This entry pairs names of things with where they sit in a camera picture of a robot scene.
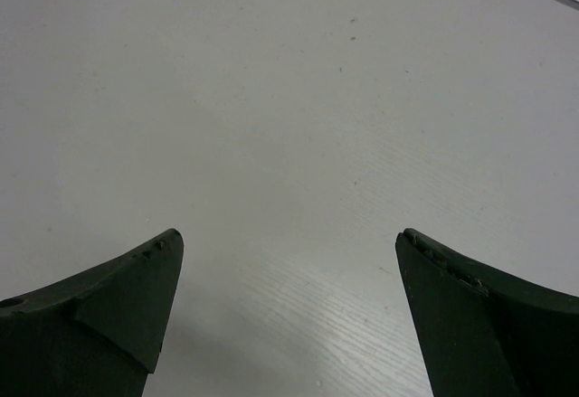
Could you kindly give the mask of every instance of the white surface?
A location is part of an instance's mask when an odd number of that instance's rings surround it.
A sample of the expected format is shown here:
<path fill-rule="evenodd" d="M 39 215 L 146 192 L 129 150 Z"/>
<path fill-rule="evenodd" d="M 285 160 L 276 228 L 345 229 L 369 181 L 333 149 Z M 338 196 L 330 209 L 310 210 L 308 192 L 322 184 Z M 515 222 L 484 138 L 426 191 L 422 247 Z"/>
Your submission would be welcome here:
<path fill-rule="evenodd" d="M 407 226 L 579 294 L 571 8 L 0 10 L 0 292 L 179 229 L 183 273 L 147 397 L 429 395 L 394 256 Z"/>

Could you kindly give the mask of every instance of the black object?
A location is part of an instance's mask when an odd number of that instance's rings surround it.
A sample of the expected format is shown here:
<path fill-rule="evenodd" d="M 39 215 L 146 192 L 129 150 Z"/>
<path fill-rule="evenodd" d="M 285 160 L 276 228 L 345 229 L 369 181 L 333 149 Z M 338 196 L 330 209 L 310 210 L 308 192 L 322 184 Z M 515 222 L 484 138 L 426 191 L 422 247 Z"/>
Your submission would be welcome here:
<path fill-rule="evenodd" d="M 579 395 L 579 298 L 415 230 L 396 252 L 435 397 Z"/>
<path fill-rule="evenodd" d="M 139 397 L 155 371 L 183 258 L 169 230 L 0 302 L 1 397 Z"/>

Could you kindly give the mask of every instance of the white table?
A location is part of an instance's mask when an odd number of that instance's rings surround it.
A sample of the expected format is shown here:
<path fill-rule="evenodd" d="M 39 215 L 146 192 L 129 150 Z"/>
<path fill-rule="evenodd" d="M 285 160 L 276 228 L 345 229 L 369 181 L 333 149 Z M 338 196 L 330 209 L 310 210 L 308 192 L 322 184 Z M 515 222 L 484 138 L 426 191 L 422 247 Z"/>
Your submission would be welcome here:
<path fill-rule="evenodd" d="M 0 0 L 0 298 L 168 227 L 145 396 L 425 396 L 412 226 L 579 294 L 579 12 Z"/>

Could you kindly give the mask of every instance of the table surface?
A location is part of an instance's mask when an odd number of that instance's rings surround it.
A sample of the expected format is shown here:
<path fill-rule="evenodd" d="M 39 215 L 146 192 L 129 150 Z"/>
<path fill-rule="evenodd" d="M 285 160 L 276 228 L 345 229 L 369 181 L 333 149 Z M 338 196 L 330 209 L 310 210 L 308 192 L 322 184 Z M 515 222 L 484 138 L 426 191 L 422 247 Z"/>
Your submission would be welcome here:
<path fill-rule="evenodd" d="M 176 227 L 154 396 L 431 394 L 412 226 L 579 294 L 579 12 L 0 0 L 0 298 Z"/>

